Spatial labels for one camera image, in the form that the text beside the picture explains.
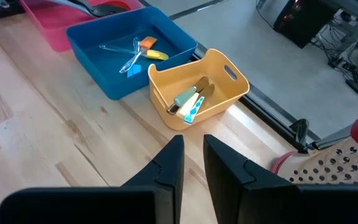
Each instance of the blue plastic bin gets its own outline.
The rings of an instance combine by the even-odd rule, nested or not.
[[[156,64],[158,70],[176,67],[187,63],[197,48],[194,39],[155,7],[73,26],[67,29],[67,36],[78,61],[112,100],[148,85],[147,69],[151,63]],[[99,48],[100,44],[109,44],[133,49],[134,37],[142,40],[147,36],[157,38],[152,49],[168,54],[169,59],[160,61],[141,56],[136,63],[141,71],[130,77],[119,70],[133,55]]]

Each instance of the yellow basket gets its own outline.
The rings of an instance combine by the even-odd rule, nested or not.
[[[199,61],[161,72],[157,71],[154,64],[150,65],[150,99],[168,127],[174,130],[189,127],[183,119],[169,115],[167,109],[174,97],[204,76],[209,78],[210,84],[215,84],[215,91],[206,98],[193,124],[228,109],[249,91],[247,79],[222,52],[215,49],[209,49]]]

